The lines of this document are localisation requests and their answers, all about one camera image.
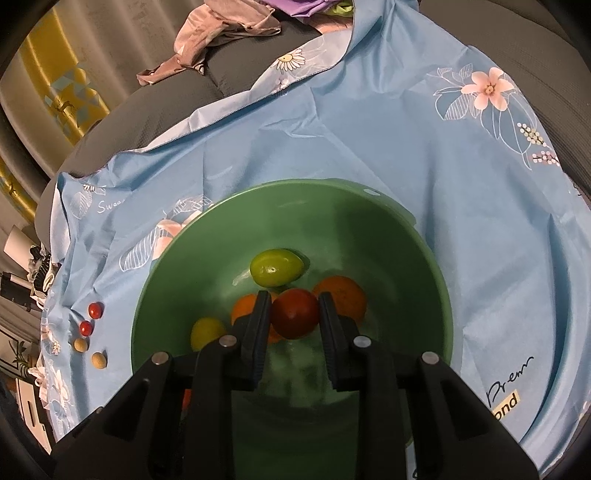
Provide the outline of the yellow patterned curtain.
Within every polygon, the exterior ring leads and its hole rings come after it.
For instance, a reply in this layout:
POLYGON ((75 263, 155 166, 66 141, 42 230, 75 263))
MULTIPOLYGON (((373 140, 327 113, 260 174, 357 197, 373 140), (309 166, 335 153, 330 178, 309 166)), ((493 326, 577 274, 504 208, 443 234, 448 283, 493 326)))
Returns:
POLYGON ((73 147, 109 113, 55 1, 18 1, 1 33, 1 192, 27 222, 73 147))

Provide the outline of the light blue floral cloth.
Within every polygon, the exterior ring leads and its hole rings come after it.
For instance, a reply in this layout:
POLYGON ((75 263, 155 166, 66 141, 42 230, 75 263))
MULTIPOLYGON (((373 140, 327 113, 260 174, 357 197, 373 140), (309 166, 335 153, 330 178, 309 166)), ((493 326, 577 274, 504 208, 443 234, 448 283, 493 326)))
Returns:
POLYGON ((549 470, 590 405, 590 210, 550 140, 527 141, 542 126, 520 87, 505 110, 478 112, 463 88, 500 70, 412 1, 360 2, 352 30, 293 53, 290 70, 274 61, 252 89, 193 110, 147 148, 58 176, 60 270, 41 320, 55 436, 130 377, 132 316, 171 227, 252 186, 342 178, 415 216, 451 295, 453 367, 490 406, 518 394, 504 425, 549 470), (104 306, 98 320, 91 302, 104 306))

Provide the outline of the large red tomato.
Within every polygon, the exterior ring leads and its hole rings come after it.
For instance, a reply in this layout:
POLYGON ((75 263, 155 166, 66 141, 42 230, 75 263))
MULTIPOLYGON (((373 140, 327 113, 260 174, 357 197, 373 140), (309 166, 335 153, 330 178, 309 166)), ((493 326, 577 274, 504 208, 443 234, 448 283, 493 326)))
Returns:
POLYGON ((308 336, 318 326, 318 299, 308 290, 284 291, 271 304, 270 322, 276 333, 287 340, 308 336))

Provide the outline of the yellow small fruit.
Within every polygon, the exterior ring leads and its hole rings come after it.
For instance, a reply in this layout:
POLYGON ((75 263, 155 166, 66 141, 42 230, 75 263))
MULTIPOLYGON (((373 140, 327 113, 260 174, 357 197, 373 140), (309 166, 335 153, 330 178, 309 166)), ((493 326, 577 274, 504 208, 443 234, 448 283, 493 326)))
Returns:
POLYGON ((85 338, 76 338, 72 343, 73 348, 80 353, 88 350, 88 342, 85 338))
POLYGON ((107 358, 102 352, 94 352, 91 355, 91 363, 94 368, 102 370, 107 367, 107 358))

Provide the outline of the yellow lemon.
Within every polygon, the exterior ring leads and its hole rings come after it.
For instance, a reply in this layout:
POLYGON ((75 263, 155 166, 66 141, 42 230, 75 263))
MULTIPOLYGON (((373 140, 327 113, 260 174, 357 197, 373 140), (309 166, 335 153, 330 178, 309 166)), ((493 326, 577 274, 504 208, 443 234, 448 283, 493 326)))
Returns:
POLYGON ((226 334, 225 324, 213 317, 202 317, 192 326, 190 331, 190 347, 194 352, 226 334))

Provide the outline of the pink garment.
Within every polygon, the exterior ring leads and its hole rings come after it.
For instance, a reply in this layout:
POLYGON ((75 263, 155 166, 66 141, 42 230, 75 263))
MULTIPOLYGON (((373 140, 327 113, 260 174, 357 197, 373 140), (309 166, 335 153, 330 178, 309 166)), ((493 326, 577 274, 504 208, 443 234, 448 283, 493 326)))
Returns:
POLYGON ((280 34, 280 21, 273 13, 273 8, 257 1, 204 1, 189 12, 180 27, 173 43, 173 55, 157 67, 138 73, 139 85, 153 85, 185 70, 204 75, 208 47, 280 34))

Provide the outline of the green mango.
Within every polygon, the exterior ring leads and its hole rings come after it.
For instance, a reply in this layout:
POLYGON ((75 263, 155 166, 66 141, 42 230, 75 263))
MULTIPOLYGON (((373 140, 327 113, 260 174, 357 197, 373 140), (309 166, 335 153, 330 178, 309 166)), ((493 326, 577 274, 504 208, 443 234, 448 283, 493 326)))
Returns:
POLYGON ((283 287, 304 274, 301 257, 287 249, 270 249, 252 259, 249 272, 257 285, 266 288, 283 287))

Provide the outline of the large orange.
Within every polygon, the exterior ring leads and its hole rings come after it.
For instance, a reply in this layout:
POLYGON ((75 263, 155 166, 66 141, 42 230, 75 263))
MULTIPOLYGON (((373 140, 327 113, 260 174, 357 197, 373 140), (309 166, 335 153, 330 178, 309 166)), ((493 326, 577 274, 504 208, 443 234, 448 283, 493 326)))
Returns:
POLYGON ((358 325, 363 323, 368 300, 356 281, 346 276, 333 275, 322 279, 311 290, 317 298, 325 292, 331 294, 339 315, 352 318, 358 325))

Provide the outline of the cherry tomato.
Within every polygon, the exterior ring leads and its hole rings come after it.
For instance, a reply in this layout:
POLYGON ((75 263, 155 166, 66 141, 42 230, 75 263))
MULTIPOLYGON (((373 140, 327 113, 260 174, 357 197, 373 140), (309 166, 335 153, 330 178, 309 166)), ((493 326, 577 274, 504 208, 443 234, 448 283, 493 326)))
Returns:
POLYGON ((101 302, 91 302, 88 305, 87 312, 92 320, 98 320, 103 316, 104 306, 101 302))
POLYGON ((183 413, 186 413, 188 411, 188 408, 190 406, 190 400, 191 400, 191 390, 185 389, 184 394, 183 394, 182 407, 181 407, 181 411, 183 413))
POLYGON ((83 337, 89 337, 93 333, 94 325, 88 320, 84 320, 79 324, 79 333, 83 337))

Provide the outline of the green plastic bowl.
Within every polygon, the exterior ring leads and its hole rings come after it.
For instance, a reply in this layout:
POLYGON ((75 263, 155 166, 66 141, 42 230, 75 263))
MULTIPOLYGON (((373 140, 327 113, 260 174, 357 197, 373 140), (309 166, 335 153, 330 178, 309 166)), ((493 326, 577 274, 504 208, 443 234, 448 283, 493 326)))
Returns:
MULTIPOLYGON (((280 181, 217 203, 185 227, 153 265, 136 307, 131 362, 190 352, 202 317, 228 319, 256 292, 249 263, 269 249, 304 260, 295 281, 353 279, 365 292, 363 334, 393 352, 453 352, 453 315, 435 256, 414 217, 385 194, 345 180, 280 181)), ((332 389, 318 333, 266 351, 263 379, 232 396, 240 479, 349 479, 355 474, 358 397, 332 389)))

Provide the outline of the purple garment pile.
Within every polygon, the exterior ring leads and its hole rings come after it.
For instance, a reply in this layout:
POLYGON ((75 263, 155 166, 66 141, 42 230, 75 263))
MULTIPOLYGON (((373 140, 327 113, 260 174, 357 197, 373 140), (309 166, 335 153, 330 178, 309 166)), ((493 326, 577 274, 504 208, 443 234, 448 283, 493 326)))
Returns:
POLYGON ((294 18, 310 18, 315 14, 351 18, 355 11, 351 0, 263 0, 263 4, 294 18))

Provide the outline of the clothes pile on left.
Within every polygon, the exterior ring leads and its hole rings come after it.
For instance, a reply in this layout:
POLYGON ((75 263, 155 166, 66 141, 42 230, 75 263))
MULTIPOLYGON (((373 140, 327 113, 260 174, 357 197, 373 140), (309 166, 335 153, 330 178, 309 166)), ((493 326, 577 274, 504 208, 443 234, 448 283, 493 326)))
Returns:
POLYGON ((27 280, 32 284, 32 297, 44 300, 52 287, 60 265, 52 262, 51 253, 44 245, 32 245, 29 249, 27 280))

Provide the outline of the grey curtain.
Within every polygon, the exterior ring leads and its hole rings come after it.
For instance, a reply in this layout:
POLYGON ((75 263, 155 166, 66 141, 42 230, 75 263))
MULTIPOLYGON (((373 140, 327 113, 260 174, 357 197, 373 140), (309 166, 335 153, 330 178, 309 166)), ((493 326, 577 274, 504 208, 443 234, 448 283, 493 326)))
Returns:
POLYGON ((194 1, 60 1, 61 22, 109 112, 138 89, 137 73, 172 54, 194 1))

